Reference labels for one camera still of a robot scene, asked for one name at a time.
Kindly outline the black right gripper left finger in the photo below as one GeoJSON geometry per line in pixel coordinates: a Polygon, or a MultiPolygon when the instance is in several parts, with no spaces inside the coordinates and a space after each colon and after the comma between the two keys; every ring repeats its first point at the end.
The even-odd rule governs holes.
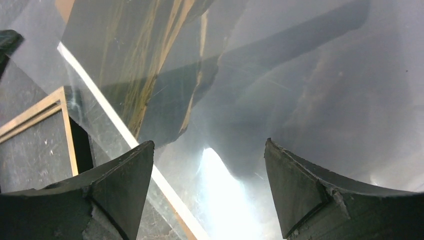
{"type": "Polygon", "coordinates": [[[153,141],[42,189],[0,196],[3,240],[134,240],[154,164],[153,141]]]}

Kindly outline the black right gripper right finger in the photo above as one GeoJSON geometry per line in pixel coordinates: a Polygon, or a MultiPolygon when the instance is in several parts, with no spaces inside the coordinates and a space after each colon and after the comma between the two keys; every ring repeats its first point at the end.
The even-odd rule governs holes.
{"type": "Polygon", "coordinates": [[[265,143],[265,167],[286,240],[421,240],[424,195],[360,182],[265,143]]]}

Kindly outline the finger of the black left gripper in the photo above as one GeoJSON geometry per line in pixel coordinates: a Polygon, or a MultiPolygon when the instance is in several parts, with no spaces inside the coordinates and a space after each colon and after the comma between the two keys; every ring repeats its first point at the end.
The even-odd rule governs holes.
{"type": "Polygon", "coordinates": [[[24,41],[24,37],[12,29],[0,31],[0,77],[9,63],[11,55],[18,49],[24,41]]]}

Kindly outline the landscape photo print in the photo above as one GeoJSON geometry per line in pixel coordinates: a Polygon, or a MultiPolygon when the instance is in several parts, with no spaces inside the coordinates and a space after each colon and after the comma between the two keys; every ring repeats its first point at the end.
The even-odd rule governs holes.
{"type": "Polygon", "coordinates": [[[267,139],[424,189],[421,0],[76,0],[62,43],[212,240],[280,240],[267,139]]]}

